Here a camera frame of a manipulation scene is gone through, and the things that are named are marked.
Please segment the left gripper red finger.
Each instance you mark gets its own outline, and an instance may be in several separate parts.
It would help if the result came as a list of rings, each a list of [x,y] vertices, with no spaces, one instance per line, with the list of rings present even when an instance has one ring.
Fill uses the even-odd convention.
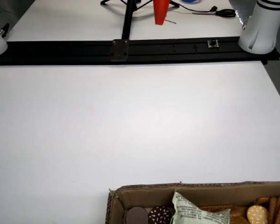
[[[169,4],[170,0],[153,0],[154,20],[156,25],[163,25]]]

